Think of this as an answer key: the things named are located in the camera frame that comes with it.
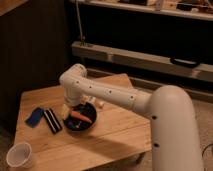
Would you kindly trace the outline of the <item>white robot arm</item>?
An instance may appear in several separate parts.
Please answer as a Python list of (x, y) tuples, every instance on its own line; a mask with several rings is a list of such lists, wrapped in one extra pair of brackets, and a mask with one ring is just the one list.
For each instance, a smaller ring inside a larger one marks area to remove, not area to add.
[(150, 120), (153, 171), (204, 171), (194, 106), (180, 87), (166, 85), (152, 93), (87, 78), (75, 64), (59, 78), (70, 107), (86, 94), (130, 110)]

